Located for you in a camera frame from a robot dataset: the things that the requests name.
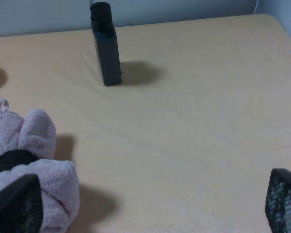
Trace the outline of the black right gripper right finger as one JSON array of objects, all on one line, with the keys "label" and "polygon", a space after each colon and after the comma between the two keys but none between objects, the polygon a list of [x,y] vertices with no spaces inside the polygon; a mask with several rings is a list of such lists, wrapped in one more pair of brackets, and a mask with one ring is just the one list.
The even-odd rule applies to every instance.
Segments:
[{"label": "black right gripper right finger", "polygon": [[291,172],[271,171],[265,201],[265,214],[273,233],[291,233]]}]

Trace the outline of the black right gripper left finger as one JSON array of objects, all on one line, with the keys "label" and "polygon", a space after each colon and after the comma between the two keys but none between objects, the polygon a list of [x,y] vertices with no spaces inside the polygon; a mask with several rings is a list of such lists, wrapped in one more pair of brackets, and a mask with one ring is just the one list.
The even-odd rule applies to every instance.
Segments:
[{"label": "black right gripper left finger", "polygon": [[38,233],[43,221],[40,181],[25,174],[0,191],[0,233]]}]

